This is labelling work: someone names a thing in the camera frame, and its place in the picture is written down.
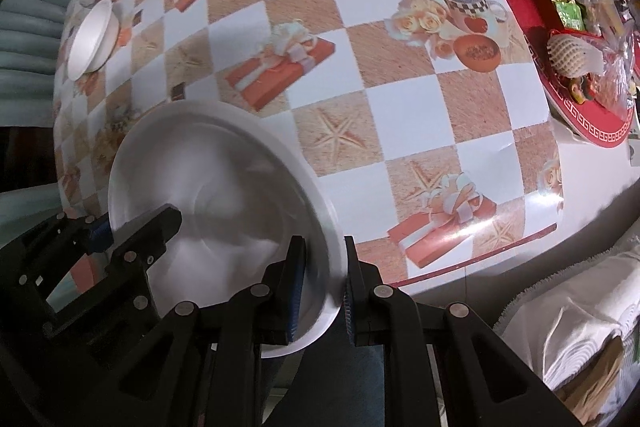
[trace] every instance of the screw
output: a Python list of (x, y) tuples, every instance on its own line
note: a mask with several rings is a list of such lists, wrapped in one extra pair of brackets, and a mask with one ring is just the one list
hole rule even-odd
[(254, 284), (251, 286), (251, 295), (254, 297), (266, 297), (271, 289), (266, 284)]
[(192, 302), (182, 301), (178, 302), (175, 305), (174, 309), (176, 315), (180, 315), (180, 317), (186, 317), (187, 315), (191, 315), (193, 313), (195, 306)]
[(143, 310), (149, 304), (149, 299), (147, 299), (144, 295), (138, 295), (133, 299), (133, 306), (137, 310)]
[(376, 297), (380, 297), (381, 299), (388, 299), (391, 295), (394, 294), (394, 289), (391, 286), (387, 286), (386, 284), (379, 284), (375, 288), (373, 288), (373, 295)]
[(449, 313), (454, 317), (464, 319), (469, 314), (469, 308), (467, 308), (463, 303), (456, 302), (449, 306)]

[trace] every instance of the table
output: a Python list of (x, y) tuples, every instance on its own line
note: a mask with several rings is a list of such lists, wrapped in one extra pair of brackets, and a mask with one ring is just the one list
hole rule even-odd
[(640, 168), (626, 143), (605, 150), (575, 141), (554, 123), (564, 209), (558, 228), (526, 245), (404, 288), (427, 303), (468, 302), (489, 324), (537, 281), (611, 247), (640, 216)]
[(345, 233), (406, 285), (550, 233), (558, 147), (505, 0), (116, 0), (119, 44), (77, 82), (65, 53), (54, 140), (63, 203), (107, 210), (113, 158), (182, 98), (245, 108), (320, 176)]

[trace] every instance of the packaged food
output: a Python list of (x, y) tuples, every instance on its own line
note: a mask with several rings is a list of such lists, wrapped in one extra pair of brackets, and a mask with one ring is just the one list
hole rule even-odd
[(575, 1), (554, 1), (556, 11), (560, 16), (562, 25), (569, 30), (584, 31), (584, 21), (582, 20), (582, 11)]
[[(568, 87), (572, 98), (577, 103), (584, 103), (582, 97), (589, 100), (593, 97), (600, 105), (609, 112), (615, 114), (620, 120), (626, 120), (628, 110), (633, 107), (633, 97), (630, 93), (632, 85), (632, 68), (634, 63), (633, 35), (630, 29), (625, 38), (620, 39), (617, 49), (614, 49), (603, 38), (594, 37), (583, 32), (568, 30), (566, 33), (552, 32), (548, 50), (552, 67), (561, 76), (567, 77), (568, 84), (561, 83)], [(580, 51), (578, 46), (574, 46), (575, 41), (582, 41)], [(602, 57), (602, 64), (599, 65), (597, 74), (594, 61), (596, 53)], [(586, 81), (578, 81), (579, 75), (585, 77)]]
[(620, 19), (622, 19), (623, 23), (626, 23), (633, 18), (631, 11), (629, 10), (629, 0), (615, 1), (614, 4), (616, 5), (616, 9), (618, 10), (618, 14), (620, 15)]

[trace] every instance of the printed rose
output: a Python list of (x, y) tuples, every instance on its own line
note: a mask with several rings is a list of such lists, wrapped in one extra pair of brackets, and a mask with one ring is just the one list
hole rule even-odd
[(405, 41), (409, 46), (423, 46), (431, 35), (422, 28), (416, 14), (405, 10), (385, 19), (385, 28), (392, 39)]
[(65, 173), (60, 180), (66, 197), (73, 199), (76, 192), (80, 190), (80, 169), (78, 166), (69, 165), (65, 169)]
[[(542, 194), (555, 194), (562, 198), (562, 172), (557, 151), (554, 157), (545, 163), (538, 175), (538, 190)], [(558, 210), (561, 210), (562, 207), (564, 207), (564, 201), (560, 199)]]
[(438, 35), (433, 36), (432, 40), (433, 53), (439, 58), (453, 58), (455, 51), (453, 50), (453, 42), (441, 39)]
[(449, 8), (444, 0), (403, 0), (398, 7), (399, 9), (404, 8), (413, 12), (436, 14), (441, 22), (444, 22), (449, 15)]
[(413, 14), (399, 13), (394, 15), (391, 20), (402, 35), (412, 35), (420, 30), (420, 23)]
[(99, 74), (97, 71), (93, 73), (85, 73), (83, 76), (76, 80), (74, 84), (74, 92), (76, 94), (84, 94), (85, 96), (91, 95), (98, 85)]
[(424, 12), (418, 16), (418, 22), (425, 31), (436, 33), (442, 27), (442, 21), (435, 13)]
[(110, 129), (100, 129), (95, 135), (94, 165), (102, 169), (104, 174), (108, 175), (111, 172), (116, 152), (124, 137), (124, 133), (114, 132)]

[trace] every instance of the printed starfish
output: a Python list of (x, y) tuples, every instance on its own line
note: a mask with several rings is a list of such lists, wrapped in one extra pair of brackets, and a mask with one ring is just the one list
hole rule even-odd
[(159, 48), (159, 43), (156, 42), (156, 40), (151, 37), (151, 36), (145, 36), (142, 37), (143, 41), (144, 41), (144, 47), (147, 48), (148, 50), (156, 50)]
[(200, 67), (202, 65), (202, 60), (193, 57), (193, 55), (180, 46), (178, 47), (178, 55), (180, 55), (180, 62), (185, 66)]
[(410, 162), (410, 165), (411, 170), (414, 172), (415, 179), (418, 181), (418, 186), (414, 188), (414, 191), (411, 192), (411, 194), (402, 200), (402, 203), (415, 201), (423, 197), (424, 194), (430, 194), (434, 188), (438, 187), (440, 180), (446, 174), (444, 170), (440, 171), (430, 180), (417, 162)]
[(364, 149), (365, 145), (362, 140), (349, 133), (349, 127), (357, 120), (358, 115), (353, 114), (334, 124), (325, 113), (318, 109), (318, 120), (324, 127), (324, 133), (310, 147), (318, 149), (329, 144), (331, 147), (331, 164), (335, 165), (340, 153), (340, 144), (350, 145), (357, 149)]
[(516, 240), (511, 233), (513, 228), (513, 220), (504, 223), (498, 219), (494, 219), (494, 235), (484, 242), (484, 246), (488, 247), (487, 252), (497, 250), (500, 247), (506, 247)]

